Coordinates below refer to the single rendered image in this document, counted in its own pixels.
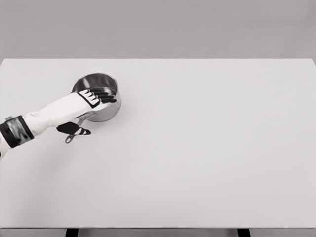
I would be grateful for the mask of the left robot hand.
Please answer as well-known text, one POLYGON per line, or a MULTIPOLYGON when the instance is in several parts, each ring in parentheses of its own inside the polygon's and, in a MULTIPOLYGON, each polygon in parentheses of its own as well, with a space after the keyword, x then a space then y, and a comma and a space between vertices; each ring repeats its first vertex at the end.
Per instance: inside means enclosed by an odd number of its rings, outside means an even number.
POLYGON ((49 125, 57 131, 69 135, 90 135, 91 131, 73 123, 72 120, 81 118, 90 112, 97 112, 106 108, 117 100, 101 88, 85 89, 73 92, 45 108, 49 118, 49 125))

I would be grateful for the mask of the steel pot with long handle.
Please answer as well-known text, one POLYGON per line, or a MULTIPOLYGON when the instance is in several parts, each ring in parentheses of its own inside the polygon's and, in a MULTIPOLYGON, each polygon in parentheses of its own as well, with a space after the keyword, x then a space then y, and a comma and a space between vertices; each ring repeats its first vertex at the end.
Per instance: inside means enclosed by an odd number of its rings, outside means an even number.
POLYGON ((96 112, 88 112, 79 117, 76 124, 81 126, 86 120, 91 122, 103 122, 112 119, 120 110, 121 95, 117 81, 108 74, 91 73, 83 76, 73 86, 72 92, 78 92, 90 88, 101 88, 117 100, 115 103, 107 103, 106 107, 96 112))

